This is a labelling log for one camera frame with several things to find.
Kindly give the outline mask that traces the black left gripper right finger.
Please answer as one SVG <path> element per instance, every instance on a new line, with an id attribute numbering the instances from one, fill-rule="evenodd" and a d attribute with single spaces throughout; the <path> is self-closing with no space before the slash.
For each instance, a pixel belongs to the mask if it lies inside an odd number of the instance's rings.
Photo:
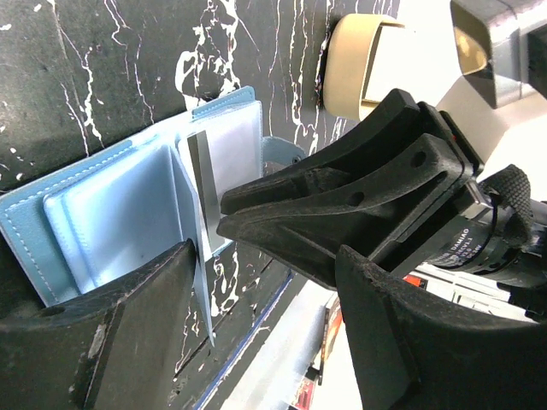
<path id="1" fill-rule="evenodd" d="M 448 302 L 348 246 L 335 277 L 366 409 L 545 408 L 545 325 Z"/>

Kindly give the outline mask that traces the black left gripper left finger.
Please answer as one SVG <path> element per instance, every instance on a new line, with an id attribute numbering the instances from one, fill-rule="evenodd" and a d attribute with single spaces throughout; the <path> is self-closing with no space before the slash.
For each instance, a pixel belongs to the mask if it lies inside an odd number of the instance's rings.
<path id="1" fill-rule="evenodd" d="M 166 409 L 192 240 L 68 302 L 1 321 L 3 409 Z"/>

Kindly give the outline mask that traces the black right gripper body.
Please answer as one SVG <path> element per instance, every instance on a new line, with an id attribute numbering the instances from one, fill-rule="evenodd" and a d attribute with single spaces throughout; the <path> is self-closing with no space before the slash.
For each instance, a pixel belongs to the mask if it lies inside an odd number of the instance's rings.
<path id="1" fill-rule="evenodd" d="M 546 316 L 546 204 L 514 164 L 483 181 L 471 178 L 426 220 L 410 242 L 415 251 L 391 273 L 403 276 L 426 263 L 496 282 L 509 304 L 529 319 Z"/>

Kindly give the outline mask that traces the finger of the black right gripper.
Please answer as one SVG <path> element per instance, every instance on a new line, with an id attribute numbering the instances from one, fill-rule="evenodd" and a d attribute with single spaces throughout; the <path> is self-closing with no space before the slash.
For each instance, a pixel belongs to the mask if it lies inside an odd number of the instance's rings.
<path id="1" fill-rule="evenodd" d="M 348 184 L 332 169 L 307 171 L 306 187 L 316 193 L 222 213 L 217 231 L 329 289 L 343 246 L 391 273 L 415 251 L 411 237 L 468 180 L 468 159 L 452 138 L 410 138 L 392 160 Z"/>
<path id="2" fill-rule="evenodd" d="M 407 92 L 394 89 L 373 112 L 334 143 L 281 171 L 227 191 L 221 212 L 235 214 L 246 208 L 295 200 L 318 190 L 307 188 L 304 174 L 315 169 L 332 169 L 348 184 L 370 173 L 410 144 L 406 135 L 420 109 Z"/>

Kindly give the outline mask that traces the blue leather card holder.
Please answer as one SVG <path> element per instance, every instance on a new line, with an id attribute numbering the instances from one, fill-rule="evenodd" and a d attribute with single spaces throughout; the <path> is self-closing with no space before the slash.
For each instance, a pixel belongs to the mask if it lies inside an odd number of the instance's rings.
<path id="1" fill-rule="evenodd" d="M 205 231 L 187 138 L 206 131 L 219 198 L 305 152 L 262 130 L 262 105 L 245 86 L 162 120 L 1 198 L 1 231 L 46 306 L 84 295 L 176 243 L 197 251 L 193 289 L 212 322 Z"/>

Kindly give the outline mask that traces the grey credit card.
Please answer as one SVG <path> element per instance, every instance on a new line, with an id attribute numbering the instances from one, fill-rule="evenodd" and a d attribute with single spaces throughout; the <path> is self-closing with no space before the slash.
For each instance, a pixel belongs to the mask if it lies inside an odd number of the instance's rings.
<path id="1" fill-rule="evenodd" d="M 190 135 L 187 138 L 187 145 L 197 183 L 209 249 L 214 254 L 224 246 L 225 239 L 216 232 L 221 212 L 206 131 Z"/>

